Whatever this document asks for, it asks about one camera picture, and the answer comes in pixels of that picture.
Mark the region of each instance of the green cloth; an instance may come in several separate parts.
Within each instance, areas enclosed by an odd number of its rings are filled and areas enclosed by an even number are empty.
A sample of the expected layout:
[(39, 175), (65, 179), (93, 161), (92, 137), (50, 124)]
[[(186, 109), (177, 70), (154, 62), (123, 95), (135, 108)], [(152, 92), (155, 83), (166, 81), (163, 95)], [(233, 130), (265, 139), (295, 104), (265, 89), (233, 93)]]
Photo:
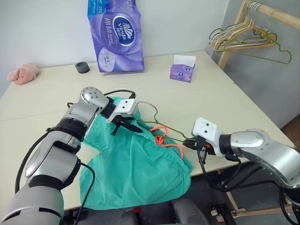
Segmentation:
[[(138, 110), (135, 117), (140, 119)], [(86, 135), (84, 143), (100, 152), (88, 164), (95, 171), (96, 179), (86, 208), (108, 210), (161, 203), (178, 198), (188, 190), (191, 162), (186, 157), (180, 158), (177, 147), (158, 146), (146, 124), (140, 125), (136, 120), (132, 124), (143, 133), (120, 127), (116, 136), (112, 136), (115, 125), (97, 116)], [(168, 137), (164, 140), (175, 143)], [(81, 201), (91, 180), (91, 172), (84, 168), (80, 175)]]

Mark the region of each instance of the orange elastic cord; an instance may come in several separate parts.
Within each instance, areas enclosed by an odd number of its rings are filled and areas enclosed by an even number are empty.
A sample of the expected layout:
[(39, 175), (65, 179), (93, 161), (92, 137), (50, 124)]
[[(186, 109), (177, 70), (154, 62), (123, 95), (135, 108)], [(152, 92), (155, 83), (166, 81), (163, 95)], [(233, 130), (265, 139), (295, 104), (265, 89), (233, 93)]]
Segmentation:
[(162, 125), (159, 126), (155, 126), (153, 128), (151, 128), (149, 131), (154, 131), (154, 130), (158, 130), (158, 129), (165, 129), (165, 133), (161, 136), (161, 135), (156, 135), (155, 136), (155, 142), (156, 144), (160, 145), (160, 146), (164, 146), (164, 147), (177, 147), (180, 150), (181, 153), (181, 159), (183, 159), (183, 147), (179, 144), (164, 144), (164, 137), (167, 135), (168, 133), (168, 128)]

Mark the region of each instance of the plush toy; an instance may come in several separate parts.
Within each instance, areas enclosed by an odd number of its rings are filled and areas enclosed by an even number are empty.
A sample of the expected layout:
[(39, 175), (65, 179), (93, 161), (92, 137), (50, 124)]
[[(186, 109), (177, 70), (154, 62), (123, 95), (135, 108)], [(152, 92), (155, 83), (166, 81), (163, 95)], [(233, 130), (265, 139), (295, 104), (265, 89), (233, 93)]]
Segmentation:
[(35, 65), (24, 64), (17, 70), (8, 73), (7, 79), (15, 81), (17, 85), (25, 84), (37, 77), (39, 69)]

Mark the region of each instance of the white table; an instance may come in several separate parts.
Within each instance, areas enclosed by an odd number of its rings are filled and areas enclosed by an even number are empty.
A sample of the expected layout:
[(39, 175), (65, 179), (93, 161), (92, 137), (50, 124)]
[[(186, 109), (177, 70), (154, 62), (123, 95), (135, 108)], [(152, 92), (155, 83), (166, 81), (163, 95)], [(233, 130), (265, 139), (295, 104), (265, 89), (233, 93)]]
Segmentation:
[[(76, 102), (81, 89), (86, 86), (97, 87), (103, 92), (123, 88), (134, 90), (137, 101), (148, 101), (158, 108), (159, 121), (185, 135), (191, 133), (197, 118), (204, 117), (226, 133), (260, 128), (275, 140), (293, 146), (204, 51), (187, 55), (196, 56), (191, 83), (169, 79), (173, 55), (145, 58), (145, 73), (101, 76), (96, 63), (91, 63), (87, 74), (78, 74), (74, 65), (51, 67), (41, 69), (38, 77), (26, 85), (12, 83), (0, 100), (0, 177), (4, 184), (0, 186), (0, 217), (14, 194), (15, 177), (28, 148), (46, 128), (60, 121), (67, 110), (66, 102)], [(139, 107), (143, 119), (151, 120), (154, 110), (147, 105)], [(182, 139), (172, 132), (170, 135)], [(83, 144), (77, 155), (88, 163), (97, 153)], [(196, 152), (185, 148), (185, 154), (194, 165), (192, 175), (201, 174)], [(211, 156), (206, 161), (207, 171), (235, 164)], [(79, 174), (72, 185), (62, 190), (65, 209), (80, 206)]]

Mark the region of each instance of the white tissue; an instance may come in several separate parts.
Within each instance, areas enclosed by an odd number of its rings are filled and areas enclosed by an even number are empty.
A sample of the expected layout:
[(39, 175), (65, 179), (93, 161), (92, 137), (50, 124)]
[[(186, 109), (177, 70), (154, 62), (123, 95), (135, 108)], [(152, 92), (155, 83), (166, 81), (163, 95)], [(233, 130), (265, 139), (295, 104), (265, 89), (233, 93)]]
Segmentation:
[(174, 55), (173, 64), (183, 64), (189, 67), (194, 67), (196, 61), (195, 56), (191, 55)]

